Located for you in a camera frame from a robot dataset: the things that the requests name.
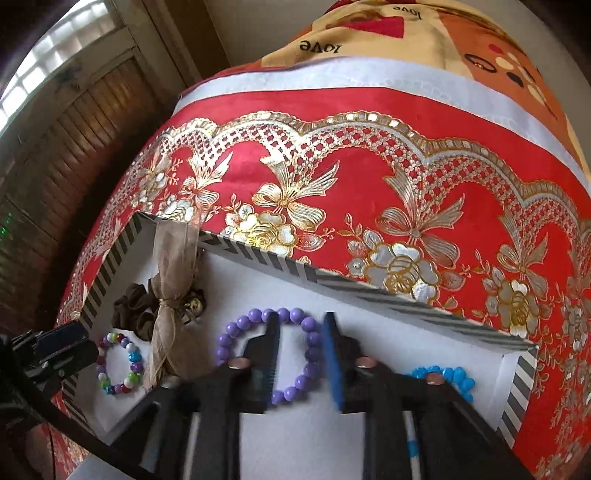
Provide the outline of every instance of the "purple beaded bracelet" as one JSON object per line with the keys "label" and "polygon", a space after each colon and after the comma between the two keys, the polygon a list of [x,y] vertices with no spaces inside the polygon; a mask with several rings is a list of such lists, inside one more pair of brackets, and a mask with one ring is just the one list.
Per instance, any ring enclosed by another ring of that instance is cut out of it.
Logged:
{"label": "purple beaded bracelet", "polygon": [[[233,347],[235,339],[241,334],[257,327],[260,323],[266,323],[269,316],[273,313],[273,309],[252,309],[248,315],[242,315],[235,322],[230,322],[226,325],[226,333],[221,334],[217,338],[217,364],[223,365],[233,356]],[[318,323],[312,316],[304,313],[304,310],[295,308],[288,310],[280,308],[277,310],[279,321],[281,323],[293,323],[301,325],[301,329],[306,332],[306,342],[308,350],[306,350],[306,360],[308,363],[304,366],[303,375],[296,377],[294,384],[287,387],[285,390],[273,390],[271,394],[271,403],[279,405],[284,402],[291,402],[297,400],[301,392],[310,390],[313,386],[314,380],[320,376],[319,362],[322,358],[321,339],[318,333]]]}

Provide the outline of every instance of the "window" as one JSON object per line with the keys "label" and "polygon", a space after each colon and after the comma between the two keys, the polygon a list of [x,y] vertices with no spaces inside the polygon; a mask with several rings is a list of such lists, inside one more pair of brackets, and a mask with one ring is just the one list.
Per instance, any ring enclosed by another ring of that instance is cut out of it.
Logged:
{"label": "window", "polygon": [[43,81],[71,56],[115,29],[104,0],[80,0],[22,61],[0,98],[0,132]]}

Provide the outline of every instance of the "tan organza ribbon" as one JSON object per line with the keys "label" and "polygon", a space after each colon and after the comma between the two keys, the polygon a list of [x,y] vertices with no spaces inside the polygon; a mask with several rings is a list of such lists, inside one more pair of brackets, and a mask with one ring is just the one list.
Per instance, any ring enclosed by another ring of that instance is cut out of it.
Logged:
{"label": "tan organza ribbon", "polygon": [[183,297],[197,274],[199,227],[161,220],[154,237],[158,274],[152,289],[160,299],[152,348],[144,374],[144,387],[156,386],[166,374],[190,380],[209,369],[207,352],[196,325],[183,325]]}

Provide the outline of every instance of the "black and white striped border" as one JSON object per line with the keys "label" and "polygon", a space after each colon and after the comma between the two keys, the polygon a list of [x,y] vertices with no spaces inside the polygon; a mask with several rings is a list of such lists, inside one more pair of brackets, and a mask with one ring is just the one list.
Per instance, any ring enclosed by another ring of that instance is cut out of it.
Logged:
{"label": "black and white striped border", "polygon": [[111,284],[123,257],[127,254],[129,247],[134,243],[141,229],[142,224],[139,215],[134,214],[115,240],[105,261],[100,266],[100,270],[88,291],[88,296],[80,312],[80,322],[89,332],[92,329],[96,313],[99,311],[108,286]]}
{"label": "black and white striped border", "polygon": [[[92,330],[94,320],[103,298],[107,293],[107,288],[112,282],[123,257],[127,254],[129,247],[134,243],[138,233],[141,232],[142,224],[140,217],[136,214],[129,220],[123,231],[119,234],[111,250],[107,254],[100,270],[97,273],[88,296],[80,312],[80,323],[88,332]],[[64,405],[66,406],[70,417],[77,421],[82,427],[93,433],[88,426],[88,422],[81,409],[76,405],[74,398],[76,396],[76,385],[78,382],[78,374],[66,378],[61,386]]]}
{"label": "black and white striped border", "polygon": [[497,434],[504,438],[511,448],[513,448],[521,428],[527,405],[530,403],[531,390],[534,387],[534,374],[538,362],[537,355],[538,350],[532,348],[523,353],[517,360],[517,368],[515,369],[509,398],[496,430]]}
{"label": "black and white striped border", "polygon": [[78,408],[74,397],[76,396],[76,386],[78,384],[78,374],[74,374],[71,377],[65,378],[61,386],[61,397],[66,406],[66,410],[70,414],[70,418],[74,420],[78,425],[94,434],[92,429],[89,427],[86,421],[85,415],[82,410]]}
{"label": "black and white striped border", "polygon": [[250,247],[215,233],[201,231],[199,241],[202,244],[219,247],[231,254],[240,255],[247,260],[256,261],[267,267],[303,278],[311,283],[328,287],[331,290],[353,295],[370,303],[378,303],[397,313],[414,315],[424,322],[449,328],[461,335],[475,338],[490,345],[516,350],[527,350],[533,346],[533,343],[528,340],[523,340],[506,332],[500,332],[473,320],[457,317],[424,303],[403,299],[382,288],[361,283],[321,268],[314,268],[256,247]]}

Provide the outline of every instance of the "multicolored beaded bracelet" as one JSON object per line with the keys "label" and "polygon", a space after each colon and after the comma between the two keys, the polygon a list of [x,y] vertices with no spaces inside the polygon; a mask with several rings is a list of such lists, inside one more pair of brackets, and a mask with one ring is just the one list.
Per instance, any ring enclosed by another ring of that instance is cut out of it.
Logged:
{"label": "multicolored beaded bracelet", "polygon": [[456,387],[460,395],[464,397],[464,400],[468,403],[474,401],[474,397],[470,393],[470,390],[475,387],[476,381],[473,378],[468,377],[466,371],[462,367],[441,368],[438,365],[433,365],[432,367],[418,367],[408,375],[415,378],[425,378],[427,374],[442,375],[446,382]]}
{"label": "multicolored beaded bracelet", "polygon": [[[230,322],[226,325],[226,333],[221,334],[217,339],[219,345],[216,351],[217,364],[222,365],[234,356],[232,351],[235,345],[235,339],[241,334],[257,327],[260,323],[266,323],[271,313],[275,310],[252,309],[248,315],[242,315],[235,322]],[[287,387],[284,390],[273,390],[271,394],[271,403],[279,405],[285,402],[291,402],[300,398],[300,394],[309,391],[314,383],[314,380],[320,376],[319,362],[322,358],[321,339],[318,332],[318,322],[312,316],[304,313],[304,310],[295,308],[288,310],[280,308],[277,310],[279,321],[281,323],[293,323],[301,325],[301,329],[306,332],[306,342],[308,350],[306,350],[306,360],[308,363],[304,366],[303,375],[296,377],[294,385]]]}
{"label": "multicolored beaded bracelet", "polygon": [[[131,372],[125,378],[123,383],[111,385],[111,380],[106,372],[105,353],[106,349],[114,343],[120,344],[124,347],[129,355],[131,365],[129,369]],[[105,335],[99,342],[99,356],[96,358],[96,372],[100,382],[100,387],[105,390],[107,395],[114,395],[119,393],[129,393],[134,387],[139,384],[141,380],[141,373],[144,371],[142,364],[142,355],[138,350],[136,344],[132,343],[123,333],[111,332]]]}

